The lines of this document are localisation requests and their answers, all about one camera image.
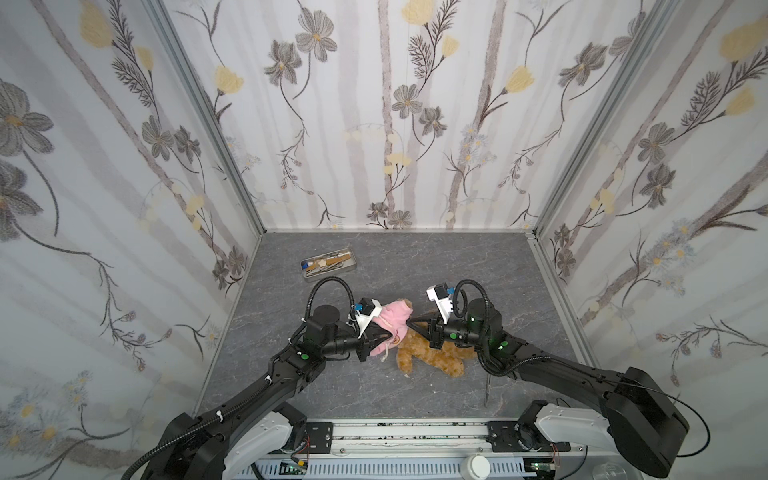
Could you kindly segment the brown teddy bear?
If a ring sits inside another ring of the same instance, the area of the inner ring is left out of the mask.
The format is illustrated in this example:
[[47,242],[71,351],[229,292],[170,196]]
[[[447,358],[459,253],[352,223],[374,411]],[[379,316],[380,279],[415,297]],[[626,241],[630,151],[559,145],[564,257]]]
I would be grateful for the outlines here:
[[391,303],[395,310],[392,346],[396,350],[398,369],[405,375],[413,371],[413,361],[420,360],[452,378],[464,375],[465,362],[474,360],[477,355],[470,348],[459,348],[452,343],[444,343],[440,349],[433,349],[421,335],[410,329],[406,321],[413,313],[413,305],[407,299],[398,299]]

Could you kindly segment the pink fleece bear hoodie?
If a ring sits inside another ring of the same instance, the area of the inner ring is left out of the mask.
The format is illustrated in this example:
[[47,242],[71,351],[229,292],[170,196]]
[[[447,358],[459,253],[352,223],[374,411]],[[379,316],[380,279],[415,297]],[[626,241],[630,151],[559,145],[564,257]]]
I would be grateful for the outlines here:
[[413,305],[407,299],[399,299],[382,307],[380,314],[373,319],[373,323],[390,332],[391,337],[373,349],[371,356],[382,353],[388,355],[390,350],[402,343],[408,332],[407,320],[412,313]]

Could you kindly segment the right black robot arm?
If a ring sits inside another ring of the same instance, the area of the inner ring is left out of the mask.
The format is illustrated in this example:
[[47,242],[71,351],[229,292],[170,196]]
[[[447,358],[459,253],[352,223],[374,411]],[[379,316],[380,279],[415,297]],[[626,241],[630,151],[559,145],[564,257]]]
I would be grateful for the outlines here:
[[407,325],[440,348],[451,342],[471,348],[483,369],[495,377],[535,383],[579,402],[577,408],[536,400],[502,439],[522,451],[554,444],[581,444],[613,451],[637,470],[669,476],[689,424],[656,382],[643,370],[602,370],[548,353],[504,330],[500,313],[475,299],[461,317],[439,313]]

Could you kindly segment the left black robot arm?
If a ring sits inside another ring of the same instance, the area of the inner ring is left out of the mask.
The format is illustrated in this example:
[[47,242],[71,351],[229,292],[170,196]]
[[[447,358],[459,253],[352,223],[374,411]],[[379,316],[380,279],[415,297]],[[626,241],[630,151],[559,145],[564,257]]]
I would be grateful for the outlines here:
[[322,305],[269,361],[266,372],[233,398],[197,417],[181,414],[166,427],[158,445],[123,473],[144,479],[223,479],[226,458],[247,432],[312,383],[331,361],[356,354],[360,361],[393,334],[371,322],[365,330],[340,320]]

